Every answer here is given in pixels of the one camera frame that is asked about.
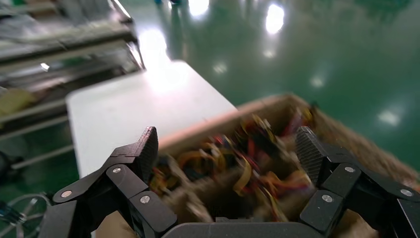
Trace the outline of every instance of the metal bolt head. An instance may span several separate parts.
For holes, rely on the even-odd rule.
[[[406,195],[408,197],[411,197],[413,195],[412,192],[410,192],[410,191],[408,191],[406,189],[401,189],[400,191],[401,191],[402,194],[404,194],[404,195]]]
[[[64,191],[62,194],[61,194],[61,197],[68,197],[68,196],[70,196],[71,195],[71,190],[67,190],[67,191]]]
[[[117,168],[112,170],[113,173],[119,173],[120,171],[121,171],[120,167],[117,167]]]
[[[332,200],[333,200],[332,197],[329,196],[329,195],[323,195],[322,199],[326,202],[332,202]]]
[[[347,172],[353,173],[355,170],[352,167],[345,167],[344,168]]]
[[[143,196],[142,198],[140,198],[140,202],[141,203],[148,203],[150,200],[149,196]]]

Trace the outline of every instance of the white table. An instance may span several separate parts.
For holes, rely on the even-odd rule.
[[[163,138],[236,110],[183,61],[74,91],[66,103],[81,178],[114,148],[136,142],[146,126]]]

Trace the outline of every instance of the wire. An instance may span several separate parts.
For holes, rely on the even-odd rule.
[[[252,175],[252,168],[245,157],[242,157],[245,161],[244,172],[242,173],[239,180],[233,185],[233,190],[239,195],[244,196],[242,189],[248,184]]]

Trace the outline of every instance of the green floor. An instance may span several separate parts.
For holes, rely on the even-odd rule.
[[[420,170],[420,0],[121,2],[148,68],[184,60],[234,105],[294,92]],[[70,139],[65,125],[29,137],[30,153]],[[24,169],[0,198],[77,178],[69,153]]]

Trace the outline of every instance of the cardboard box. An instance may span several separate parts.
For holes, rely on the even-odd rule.
[[[250,118],[252,114],[258,115],[262,119],[267,119],[275,134],[279,134],[292,118],[296,108],[300,108],[303,111],[308,107],[308,103],[295,95],[272,96],[256,100],[240,106],[238,111],[192,126],[166,138],[160,138],[159,153],[170,154],[176,158],[182,152],[197,147],[211,135],[232,134],[240,121]],[[405,185],[415,184],[418,173],[400,162],[395,156],[381,150],[373,142],[351,131],[340,122],[320,111],[315,112],[313,116],[314,132],[322,141],[347,148],[370,170],[393,178]],[[286,160],[281,167],[286,167],[286,169],[279,171],[280,174],[296,170],[299,168],[299,165],[296,165],[292,160]],[[184,181],[182,186],[177,188],[170,197],[163,197],[162,199],[178,215],[181,223],[194,220],[211,222],[212,219],[208,208],[209,204],[212,203],[212,199],[232,191],[232,186],[240,174],[241,168],[238,168],[219,175],[217,180],[223,181],[222,183],[217,183],[210,178],[201,179],[194,183]],[[300,200],[296,197],[289,197],[283,200],[281,209],[286,217],[299,215],[309,196],[310,194],[302,195]],[[346,212],[335,232],[340,237],[359,238],[375,237],[377,235],[359,215],[350,211]],[[133,234],[129,226],[124,224],[118,213],[109,215],[97,230],[97,237],[99,238],[130,237],[130,235],[132,236]]]

